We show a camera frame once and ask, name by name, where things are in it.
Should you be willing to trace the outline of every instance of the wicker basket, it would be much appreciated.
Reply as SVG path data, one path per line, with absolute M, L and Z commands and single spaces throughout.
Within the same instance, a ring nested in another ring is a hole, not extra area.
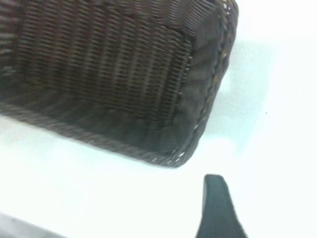
M 0 0 L 0 113 L 178 167 L 235 39 L 233 0 Z

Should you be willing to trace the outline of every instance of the white surface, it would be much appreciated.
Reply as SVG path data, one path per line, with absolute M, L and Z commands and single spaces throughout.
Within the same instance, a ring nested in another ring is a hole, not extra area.
M 72 238 L 193 238 L 203 177 L 250 238 L 317 237 L 315 1 L 238 1 L 230 67 L 194 156 L 151 167 L 0 118 L 0 211 Z

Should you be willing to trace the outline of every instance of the woven basket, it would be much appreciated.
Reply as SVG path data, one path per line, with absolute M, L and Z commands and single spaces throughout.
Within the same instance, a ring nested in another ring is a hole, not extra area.
M 0 113 L 178 167 L 235 39 L 233 0 L 0 0 Z

